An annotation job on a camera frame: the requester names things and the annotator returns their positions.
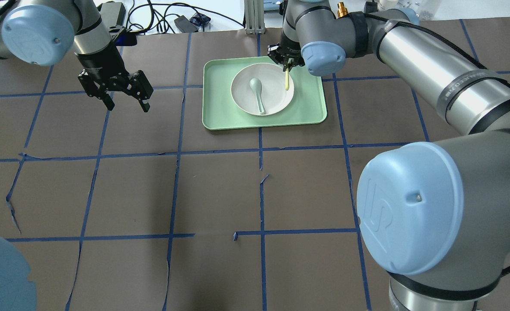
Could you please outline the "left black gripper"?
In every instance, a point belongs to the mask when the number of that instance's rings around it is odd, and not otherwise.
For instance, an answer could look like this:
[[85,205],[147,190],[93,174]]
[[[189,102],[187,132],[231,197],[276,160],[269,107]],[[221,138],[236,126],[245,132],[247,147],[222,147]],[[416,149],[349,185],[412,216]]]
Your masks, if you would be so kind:
[[87,96],[102,99],[108,111],[115,108],[115,103],[108,94],[109,91],[119,91],[136,98],[144,113],[150,110],[153,87],[141,70],[132,74],[123,71],[113,76],[103,76],[100,70],[92,73],[83,69],[78,75],[78,81]]

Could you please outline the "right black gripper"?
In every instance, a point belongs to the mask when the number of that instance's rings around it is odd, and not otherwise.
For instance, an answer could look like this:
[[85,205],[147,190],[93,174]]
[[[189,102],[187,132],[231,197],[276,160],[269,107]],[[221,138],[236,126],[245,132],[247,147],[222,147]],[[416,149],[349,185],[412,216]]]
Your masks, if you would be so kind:
[[281,65],[282,71],[291,72],[293,67],[304,67],[305,61],[302,57],[301,47],[299,44],[294,45],[281,45],[271,44],[268,45],[267,56],[277,65]]

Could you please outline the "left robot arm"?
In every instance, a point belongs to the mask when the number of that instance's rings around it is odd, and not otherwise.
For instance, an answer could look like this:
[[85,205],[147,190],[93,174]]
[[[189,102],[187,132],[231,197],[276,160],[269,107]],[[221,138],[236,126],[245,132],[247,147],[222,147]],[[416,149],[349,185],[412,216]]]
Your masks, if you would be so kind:
[[87,96],[111,111],[109,93],[122,92],[148,112],[153,87],[143,71],[127,71],[118,50],[136,44],[136,36],[119,19],[109,24],[105,18],[92,0],[0,0],[0,60],[51,66],[73,51]]

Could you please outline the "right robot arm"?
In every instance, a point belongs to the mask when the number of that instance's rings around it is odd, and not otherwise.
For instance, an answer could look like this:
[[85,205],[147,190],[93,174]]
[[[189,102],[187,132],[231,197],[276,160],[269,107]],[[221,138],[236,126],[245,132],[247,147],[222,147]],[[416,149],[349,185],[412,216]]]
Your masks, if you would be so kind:
[[347,212],[363,166],[399,143],[458,136],[399,78],[337,73],[324,82],[328,117],[260,130],[266,234],[264,311],[386,311],[388,274]]

